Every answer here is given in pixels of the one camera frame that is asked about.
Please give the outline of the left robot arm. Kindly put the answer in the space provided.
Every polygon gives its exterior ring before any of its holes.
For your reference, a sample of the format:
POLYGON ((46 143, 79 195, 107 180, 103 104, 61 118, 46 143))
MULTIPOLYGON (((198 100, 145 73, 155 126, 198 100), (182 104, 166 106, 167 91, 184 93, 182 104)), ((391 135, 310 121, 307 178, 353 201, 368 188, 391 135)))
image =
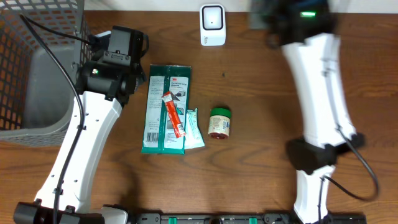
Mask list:
POLYGON ((106 45, 78 72, 73 112, 55 164, 35 200, 17 204, 15 223, 134 222, 117 205, 92 211, 90 200, 109 133, 130 95, 146 80, 141 58, 149 49, 149 37, 120 26, 101 36, 106 45))

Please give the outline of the green white package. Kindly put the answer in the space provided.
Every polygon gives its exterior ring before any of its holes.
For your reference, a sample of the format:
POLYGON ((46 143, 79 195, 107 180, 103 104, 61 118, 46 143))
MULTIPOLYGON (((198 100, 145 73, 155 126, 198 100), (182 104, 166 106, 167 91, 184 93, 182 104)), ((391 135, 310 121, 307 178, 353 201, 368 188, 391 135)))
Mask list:
POLYGON ((185 137, 177 138, 162 96, 169 92, 185 127, 192 68, 151 65, 142 150, 144 154, 185 154, 185 137))

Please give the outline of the green lid jar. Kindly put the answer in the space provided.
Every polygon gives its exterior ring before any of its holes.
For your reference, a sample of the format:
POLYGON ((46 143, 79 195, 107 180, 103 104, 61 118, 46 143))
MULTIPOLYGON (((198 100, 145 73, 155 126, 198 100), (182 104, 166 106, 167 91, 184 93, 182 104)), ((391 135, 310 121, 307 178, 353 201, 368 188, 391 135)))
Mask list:
POLYGON ((231 111, 213 108, 210 114, 208 135, 213 139, 228 139, 231 124, 231 111))

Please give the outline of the orange red stick sachet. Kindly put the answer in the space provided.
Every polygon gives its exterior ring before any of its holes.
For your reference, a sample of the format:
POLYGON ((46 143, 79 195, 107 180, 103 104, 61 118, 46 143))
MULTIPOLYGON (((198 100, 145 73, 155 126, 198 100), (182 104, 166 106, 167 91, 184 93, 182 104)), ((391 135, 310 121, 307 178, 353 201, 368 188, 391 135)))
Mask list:
POLYGON ((174 133, 176 138, 180 138, 186 135, 185 130, 182 126, 181 120, 178 116, 177 109, 174 105, 174 101, 172 99, 172 94, 170 91, 166 92, 162 96, 162 100, 165 103, 165 107, 169 116, 169 119, 172 123, 172 127, 174 129, 174 133))

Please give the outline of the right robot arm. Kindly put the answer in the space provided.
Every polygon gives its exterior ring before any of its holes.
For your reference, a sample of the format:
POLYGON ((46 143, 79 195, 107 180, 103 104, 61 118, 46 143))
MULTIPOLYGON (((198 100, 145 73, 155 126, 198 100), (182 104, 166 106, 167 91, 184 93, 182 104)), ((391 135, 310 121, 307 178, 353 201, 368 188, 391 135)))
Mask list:
POLYGON ((282 51, 300 102, 303 135, 286 145, 297 176, 290 221, 332 223, 326 200, 338 157, 364 144, 343 93, 338 16, 325 0, 253 1, 250 25, 267 29, 267 44, 282 51))

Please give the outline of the light teal wipes packet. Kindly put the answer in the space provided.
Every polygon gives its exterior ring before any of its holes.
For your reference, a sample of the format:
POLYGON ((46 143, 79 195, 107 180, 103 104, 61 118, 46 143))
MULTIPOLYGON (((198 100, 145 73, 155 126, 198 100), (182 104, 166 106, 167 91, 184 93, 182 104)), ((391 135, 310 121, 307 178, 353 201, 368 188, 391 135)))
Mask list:
POLYGON ((197 108, 195 108, 194 110, 187 110, 185 132, 185 150, 205 146, 205 142, 198 127, 197 108))

